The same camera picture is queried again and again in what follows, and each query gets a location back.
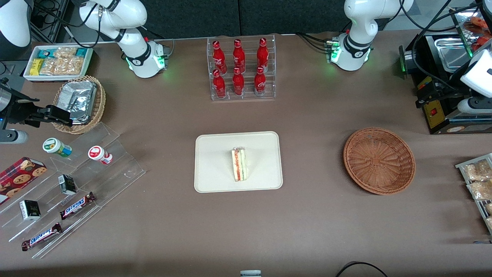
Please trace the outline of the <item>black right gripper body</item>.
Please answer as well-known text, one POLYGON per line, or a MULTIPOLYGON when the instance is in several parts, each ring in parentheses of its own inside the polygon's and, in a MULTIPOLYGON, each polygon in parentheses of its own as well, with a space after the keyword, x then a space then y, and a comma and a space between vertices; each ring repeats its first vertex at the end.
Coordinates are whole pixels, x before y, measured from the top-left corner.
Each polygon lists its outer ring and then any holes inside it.
POLYGON ((43 109, 35 105, 38 98, 31 98, 25 94, 12 89, 8 85, 9 79, 1 79, 0 112, 2 128, 7 124, 30 125, 38 128, 45 121, 45 114, 39 110, 43 109))

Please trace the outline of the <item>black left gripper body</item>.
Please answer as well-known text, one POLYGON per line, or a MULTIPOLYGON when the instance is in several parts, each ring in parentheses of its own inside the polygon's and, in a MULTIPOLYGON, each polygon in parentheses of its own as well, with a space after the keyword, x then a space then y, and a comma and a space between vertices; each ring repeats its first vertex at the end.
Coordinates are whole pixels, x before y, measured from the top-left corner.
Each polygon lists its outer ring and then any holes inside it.
POLYGON ((438 101, 445 109, 456 110, 458 103, 464 99, 461 91, 452 89, 436 79, 433 79, 432 82, 435 92, 432 101, 438 101))

